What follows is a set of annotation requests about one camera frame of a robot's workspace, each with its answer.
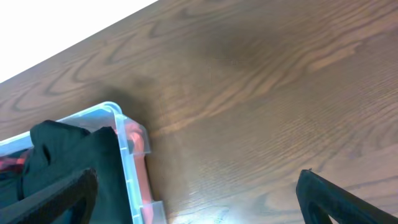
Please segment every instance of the wooden surface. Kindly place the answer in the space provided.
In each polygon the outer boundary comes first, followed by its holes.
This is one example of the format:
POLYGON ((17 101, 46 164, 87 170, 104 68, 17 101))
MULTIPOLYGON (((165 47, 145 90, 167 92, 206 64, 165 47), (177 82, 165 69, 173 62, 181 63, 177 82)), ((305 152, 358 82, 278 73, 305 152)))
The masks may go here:
POLYGON ((397 9, 160 0, 0 84, 0 139, 111 100, 170 223, 302 223, 309 168, 398 214, 397 9))

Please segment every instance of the plastic container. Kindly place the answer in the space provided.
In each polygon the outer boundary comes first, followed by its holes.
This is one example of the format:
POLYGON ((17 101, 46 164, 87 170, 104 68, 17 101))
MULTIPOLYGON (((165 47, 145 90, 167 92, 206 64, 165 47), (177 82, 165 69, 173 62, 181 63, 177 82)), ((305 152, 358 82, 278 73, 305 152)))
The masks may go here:
MULTIPOLYGON (((112 127, 118 135, 134 224, 166 223, 163 203, 153 201, 150 193, 144 160, 150 147, 143 126, 123 115, 119 105, 113 102, 100 103, 58 121, 91 132, 104 126, 112 127)), ((22 133, 0 142, 0 156, 32 147, 29 132, 22 133)))

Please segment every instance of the white plastic bin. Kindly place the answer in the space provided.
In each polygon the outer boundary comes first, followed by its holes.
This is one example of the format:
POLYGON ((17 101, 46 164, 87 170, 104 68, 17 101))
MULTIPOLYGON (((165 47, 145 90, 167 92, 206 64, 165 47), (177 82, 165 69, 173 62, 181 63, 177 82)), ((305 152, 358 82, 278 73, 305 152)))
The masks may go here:
MULTIPOLYGON (((104 102, 58 120, 91 132, 104 126, 118 135, 124 177, 134 224, 166 223, 162 202, 155 202, 150 193, 144 156, 150 153, 147 132, 143 126, 122 114, 119 105, 104 102)), ((0 142, 0 156, 32 148, 29 132, 0 142)))

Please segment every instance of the white background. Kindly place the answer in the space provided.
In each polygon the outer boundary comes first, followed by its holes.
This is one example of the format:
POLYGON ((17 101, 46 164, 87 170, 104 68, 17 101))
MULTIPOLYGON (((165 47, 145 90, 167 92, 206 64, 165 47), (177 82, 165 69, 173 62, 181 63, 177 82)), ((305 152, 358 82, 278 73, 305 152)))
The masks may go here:
POLYGON ((0 83, 155 1, 1 1, 0 83))

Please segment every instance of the dark green cloth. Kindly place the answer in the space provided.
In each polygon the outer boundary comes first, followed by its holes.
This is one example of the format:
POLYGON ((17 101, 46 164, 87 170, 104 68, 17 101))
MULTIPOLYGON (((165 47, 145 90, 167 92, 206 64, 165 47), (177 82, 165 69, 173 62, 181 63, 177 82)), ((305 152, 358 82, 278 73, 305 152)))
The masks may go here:
POLYGON ((90 223, 132 223, 118 138, 112 128, 90 133, 44 121, 30 130, 30 137, 34 149, 18 182, 19 200, 92 167, 98 176, 98 195, 90 223))

